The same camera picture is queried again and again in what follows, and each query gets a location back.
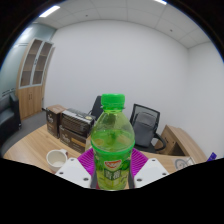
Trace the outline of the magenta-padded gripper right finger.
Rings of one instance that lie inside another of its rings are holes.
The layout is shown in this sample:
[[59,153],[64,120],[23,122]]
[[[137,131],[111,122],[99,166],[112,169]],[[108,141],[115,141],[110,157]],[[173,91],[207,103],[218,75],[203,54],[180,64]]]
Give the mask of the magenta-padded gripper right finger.
[[147,158],[137,149],[132,151],[130,172],[135,188],[141,188],[169,175],[156,158]]

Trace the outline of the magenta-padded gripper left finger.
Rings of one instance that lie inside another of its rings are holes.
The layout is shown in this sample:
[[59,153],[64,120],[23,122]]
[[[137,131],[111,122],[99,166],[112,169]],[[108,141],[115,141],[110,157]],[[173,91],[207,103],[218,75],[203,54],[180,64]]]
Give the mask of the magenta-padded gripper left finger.
[[81,187],[95,188],[97,178],[93,149],[88,149],[78,158],[69,158],[56,175]]

